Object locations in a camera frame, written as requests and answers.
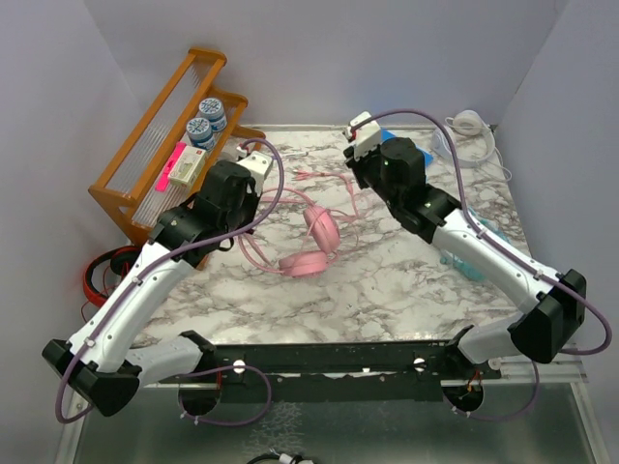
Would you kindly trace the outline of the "pink cat-ear headphones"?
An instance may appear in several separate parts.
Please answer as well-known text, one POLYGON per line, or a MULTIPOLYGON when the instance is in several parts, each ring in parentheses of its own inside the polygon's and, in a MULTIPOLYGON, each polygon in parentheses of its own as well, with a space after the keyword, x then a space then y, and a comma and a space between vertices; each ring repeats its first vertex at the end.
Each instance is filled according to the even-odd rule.
POLYGON ((303 219, 307 232, 303 238, 301 248, 289 256, 278 261, 274 266, 264 254, 258 243, 250 233, 238 237, 238 245, 244 257, 257 269, 280 276, 303 278, 319 276, 339 259, 341 243, 339 223, 350 225, 362 217, 355 199, 352 182, 343 174, 335 172, 295 171, 295 181, 305 181, 314 178, 338 178, 344 182, 349 195, 352 214, 342 210, 329 209, 319 206, 306 193, 284 187, 283 191, 291 193, 293 198, 281 197, 280 203, 304 204, 303 219))

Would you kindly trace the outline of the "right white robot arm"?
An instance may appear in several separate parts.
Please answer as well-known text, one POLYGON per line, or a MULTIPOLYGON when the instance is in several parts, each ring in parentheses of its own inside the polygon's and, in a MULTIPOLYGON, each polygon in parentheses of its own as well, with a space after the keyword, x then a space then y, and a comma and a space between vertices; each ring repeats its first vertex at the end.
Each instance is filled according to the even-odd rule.
POLYGON ((550 363, 584 321, 586 280, 574 270, 557 282, 550 267, 525 265, 529 258, 513 246, 505 253, 489 244, 494 233, 477 220, 468 221, 461 203, 426 181, 425 158, 415 143, 393 137, 358 157, 352 146, 343 152, 346 166, 360 188, 372 189, 391 216, 426 243, 449 251, 471 264, 496 285, 519 313, 516 316, 460 331, 455 348, 444 355, 446 370, 465 378, 479 364, 494 358, 523 355, 536 363, 550 363))

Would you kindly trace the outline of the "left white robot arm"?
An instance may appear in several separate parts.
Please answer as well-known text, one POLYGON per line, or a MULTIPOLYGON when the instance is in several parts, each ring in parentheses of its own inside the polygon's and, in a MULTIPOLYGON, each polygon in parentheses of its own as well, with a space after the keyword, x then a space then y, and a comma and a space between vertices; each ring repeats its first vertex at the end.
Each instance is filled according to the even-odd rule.
POLYGON ((61 379, 56 418, 63 413, 66 388, 89 407, 111 417, 150 383, 178 374, 199 382, 213 372, 208 342, 194 333, 146 349, 132 347, 171 290, 224 242, 265 219, 256 210, 274 161, 250 155, 221 160, 208 171, 201 189, 160 214, 128 274, 100 310, 69 339, 52 339, 42 356, 61 379))

